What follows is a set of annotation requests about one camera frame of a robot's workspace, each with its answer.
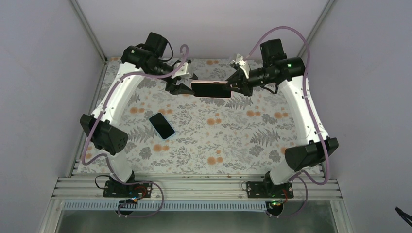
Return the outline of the black phone light-blue case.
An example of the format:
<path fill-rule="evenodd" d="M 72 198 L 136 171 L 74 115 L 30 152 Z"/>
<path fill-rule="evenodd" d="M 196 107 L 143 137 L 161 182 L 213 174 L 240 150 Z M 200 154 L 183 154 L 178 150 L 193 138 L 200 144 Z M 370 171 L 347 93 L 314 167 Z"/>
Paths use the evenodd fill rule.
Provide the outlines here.
<path fill-rule="evenodd" d="M 162 113 L 156 113 L 149 118 L 149 122 L 163 140 L 167 140 L 175 134 L 174 128 L 166 120 Z"/>

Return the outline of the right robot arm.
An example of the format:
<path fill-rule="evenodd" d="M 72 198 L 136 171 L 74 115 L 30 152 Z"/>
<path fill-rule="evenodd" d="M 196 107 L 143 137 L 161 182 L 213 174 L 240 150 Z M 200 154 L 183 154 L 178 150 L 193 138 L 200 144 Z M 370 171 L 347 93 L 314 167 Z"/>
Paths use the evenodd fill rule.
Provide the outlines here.
<path fill-rule="evenodd" d="M 282 191 L 282 186 L 306 168 L 328 160 L 339 146 L 325 130 L 310 96 L 305 65 L 299 57 L 288 58 L 280 39 L 269 40 L 259 46 L 262 68 L 251 69 L 248 62 L 237 54 L 230 61 L 235 73 L 227 79 L 227 89 L 251 96 L 254 87 L 274 83 L 276 90 L 286 98 L 297 129 L 296 146 L 285 150 L 285 161 L 267 172 L 263 191 L 270 198 Z"/>

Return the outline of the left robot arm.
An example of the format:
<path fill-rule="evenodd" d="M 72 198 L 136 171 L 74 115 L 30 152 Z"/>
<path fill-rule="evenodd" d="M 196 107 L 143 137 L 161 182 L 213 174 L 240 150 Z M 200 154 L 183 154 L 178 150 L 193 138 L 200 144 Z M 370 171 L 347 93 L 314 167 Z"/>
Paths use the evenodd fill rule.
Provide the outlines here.
<path fill-rule="evenodd" d="M 81 155 L 84 166 L 104 158 L 110 171 L 110 177 L 116 181 L 116 190 L 124 197 L 135 191 L 134 172 L 128 165 L 122 152 L 128 140 L 128 134 L 119 129 L 123 111 L 144 79 L 164 80 L 167 91 L 173 95 L 193 94 L 184 84 L 178 84 L 181 78 L 193 78 L 188 61 L 189 47 L 181 45 L 183 57 L 174 65 L 162 59 L 169 41 L 156 33 L 149 33 L 145 43 L 128 46 L 120 58 L 120 66 L 115 79 L 102 101 L 90 115 L 83 114 L 80 124 L 86 134 L 86 142 Z"/>

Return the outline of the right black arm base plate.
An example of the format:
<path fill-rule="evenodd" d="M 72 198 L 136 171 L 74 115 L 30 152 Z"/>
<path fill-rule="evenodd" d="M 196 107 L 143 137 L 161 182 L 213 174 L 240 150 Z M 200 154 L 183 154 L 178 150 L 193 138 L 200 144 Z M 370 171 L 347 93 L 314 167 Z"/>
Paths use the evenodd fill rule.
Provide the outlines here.
<path fill-rule="evenodd" d="M 250 199 L 289 199 L 294 197 L 291 183 L 274 185 L 265 181 L 247 181 L 246 192 Z"/>

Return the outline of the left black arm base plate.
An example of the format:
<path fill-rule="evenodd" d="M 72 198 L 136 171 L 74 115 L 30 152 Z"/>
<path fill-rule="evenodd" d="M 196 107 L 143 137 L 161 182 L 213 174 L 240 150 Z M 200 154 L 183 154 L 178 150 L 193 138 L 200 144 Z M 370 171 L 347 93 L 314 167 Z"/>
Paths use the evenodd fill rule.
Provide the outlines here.
<path fill-rule="evenodd" d="M 153 185 L 150 183 L 138 183 L 123 185 L 117 181 L 108 180 L 105 183 L 103 197 L 105 198 L 149 198 Z"/>

